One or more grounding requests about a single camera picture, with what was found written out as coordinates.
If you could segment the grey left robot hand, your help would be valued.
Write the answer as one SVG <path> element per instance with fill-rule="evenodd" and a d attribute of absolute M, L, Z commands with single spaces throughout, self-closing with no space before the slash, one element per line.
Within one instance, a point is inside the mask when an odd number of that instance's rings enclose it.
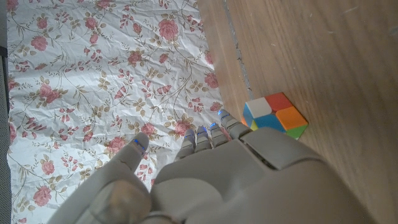
<path fill-rule="evenodd" d="M 94 172 L 50 223 L 373 223 L 315 151 L 271 128 L 249 129 L 227 111 L 189 129 L 175 160 L 148 189 L 136 170 L 149 139 L 138 133 Z"/>

